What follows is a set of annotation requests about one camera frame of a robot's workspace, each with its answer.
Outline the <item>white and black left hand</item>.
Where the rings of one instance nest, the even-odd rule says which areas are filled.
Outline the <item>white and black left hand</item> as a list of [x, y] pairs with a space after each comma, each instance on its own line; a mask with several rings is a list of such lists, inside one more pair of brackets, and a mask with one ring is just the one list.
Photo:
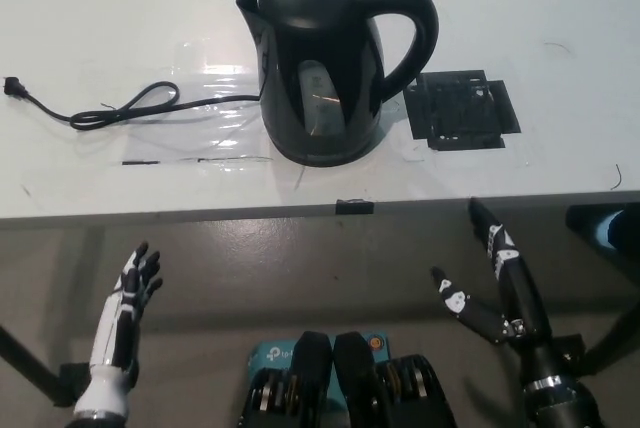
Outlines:
[[143, 241], [120, 271], [107, 296], [96, 330], [89, 366], [128, 373], [137, 364], [140, 324], [153, 294], [162, 286], [160, 253]]

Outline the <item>black and white right hand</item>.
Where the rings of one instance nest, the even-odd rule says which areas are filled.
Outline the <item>black and white right hand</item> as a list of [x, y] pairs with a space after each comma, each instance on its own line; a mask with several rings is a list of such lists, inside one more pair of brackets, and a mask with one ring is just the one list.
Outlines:
[[524, 390], [534, 392], [570, 384], [571, 370], [554, 344], [542, 298], [506, 226], [477, 198], [469, 200], [468, 213], [497, 282], [501, 310], [489, 308], [434, 266], [431, 277], [444, 307], [489, 343], [507, 344], [514, 350], [520, 359]]

